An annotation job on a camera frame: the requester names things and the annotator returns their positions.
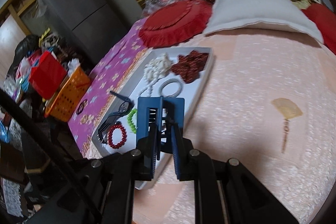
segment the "red bead bracelet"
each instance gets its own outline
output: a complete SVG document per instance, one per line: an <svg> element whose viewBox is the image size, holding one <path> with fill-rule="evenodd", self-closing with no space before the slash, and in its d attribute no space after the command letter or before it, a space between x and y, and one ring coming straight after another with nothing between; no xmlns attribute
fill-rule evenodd
<svg viewBox="0 0 336 224"><path fill-rule="evenodd" d="M112 141L112 135L113 131L117 128L121 130L122 140L121 142L114 144ZM126 140L127 140L126 129L123 127L121 122L116 122L113 126L110 127L109 132L107 134L107 142L110 147L112 147L113 149L119 149L125 144Z"/></svg>

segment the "white tray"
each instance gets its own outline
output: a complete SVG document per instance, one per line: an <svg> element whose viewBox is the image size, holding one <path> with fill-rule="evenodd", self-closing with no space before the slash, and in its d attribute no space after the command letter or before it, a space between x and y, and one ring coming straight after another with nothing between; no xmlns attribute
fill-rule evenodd
<svg viewBox="0 0 336 224"><path fill-rule="evenodd" d="M198 99L200 95L203 92L204 86L207 82L209 73L212 70L212 66L214 63L214 56L212 49L209 47L173 47L173 48L161 48L152 50L151 53L144 59L144 61L139 65L137 70L133 73L133 75L130 77L130 79L125 83L122 90L119 91L119 94L129 97L135 104L135 108L137 108L138 104L138 97L139 97L139 91L145 87L146 82L143 79L143 70L146 64L148 64L152 59L157 58L161 56L164 53L167 53L169 56L169 59L172 60L174 63L178 62L178 55L187 55L192 50L196 50L198 52L206 52L209 54L207 63L204 67L204 70L199 73L200 77L196 79L194 82L190 84L186 84L183 82L181 77L179 75L175 75L174 73L170 72L169 75L163 79L160 79L158 83L156 83L153 86L153 93L152 97L158 97L159 96L159 87L160 85L165 82L168 79L171 78L178 78L183 83L183 90L181 94L178 96L180 98L184 98L185 105L184 105L184 125L187 125L191 116L194 113L195 107L197 105ZM176 83L169 84L163 89L163 93L166 95L173 94L177 91L178 85ZM126 143L119 149L113 149L107 144L102 144L98 140L98 128L100 125L106 120L107 116L111 112L118 111L120 104L122 101L119 98L116 98L112 104L111 107L108 109L106 114L104 115L103 119L101 120L100 124L97 127L97 130L92 135L92 142L95 145L95 147L98 149L100 154L105 157L113 153L125 153L129 150L132 150L135 148L136 144L136 135L131 131L128 123L127 123L127 116L121 117L119 121L122 123L122 125L125 127L127 132L127 141ZM136 125L136 115L133 117L133 122ZM113 135L113 142L118 143L121 141L121 134L114 134ZM143 181L137 181L135 182L135 187L139 190L146 188L150 188L153 186L155 181L158 179L159 175L161 174L164 166L170 159L171 154L166 154L161 152L161 157L159 161L156 161L156 170L155 170L155 176L152 182L143 182Z"/></svg>

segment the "green bead bracelet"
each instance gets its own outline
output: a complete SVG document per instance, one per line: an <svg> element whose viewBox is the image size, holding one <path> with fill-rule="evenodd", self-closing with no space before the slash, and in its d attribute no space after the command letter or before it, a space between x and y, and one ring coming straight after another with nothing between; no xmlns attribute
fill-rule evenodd
<svg viewBox="0 0 336 224"><path fill-rule="evenodd" d="M133 118L134 114L137 113L137 112L138 112L138 110L136 108L134 108L134 109L131 110L131 112L127 116L127 123L128 123L129 127L131 128L131 130L134 134L137 133L137 128L134 125L134 123L132 121L132 118Z"/></svg>

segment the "pink bedsheet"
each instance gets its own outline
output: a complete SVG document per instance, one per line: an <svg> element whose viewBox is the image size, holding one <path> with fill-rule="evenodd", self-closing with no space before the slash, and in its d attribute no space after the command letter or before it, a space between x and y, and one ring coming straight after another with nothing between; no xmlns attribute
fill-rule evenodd
<svg viewBox="0 0 336 224"><path fill-rule="evenodd" d="M81 102L87 100L87 106L80 115L74 112L68 122L77 146L85 156L89 149L95 125L105 114L105 108L115 90L123 82L133 65L146 51L139 38L139 29L146 19L137 21L128 34L113 46L105 57L95 66L90 74L94 79Z"/></svg>

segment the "red pillow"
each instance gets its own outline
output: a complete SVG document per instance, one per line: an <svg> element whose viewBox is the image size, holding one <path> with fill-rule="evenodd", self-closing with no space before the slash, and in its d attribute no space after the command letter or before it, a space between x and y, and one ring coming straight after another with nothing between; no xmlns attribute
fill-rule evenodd
<svg viewBox="0 0 336 224"><path fill-rule="evenodd" d="M323 36L324 44L336 54L336 15L318 3L313 3L302 12L317 25Z"/></svg>
<svg viewBox="0 0 336 224"><path fill-rule="evenodd" d="M205 0L181 0L150 15L139 37L146 47L170 47L201 33L211 13Z"/></svg>

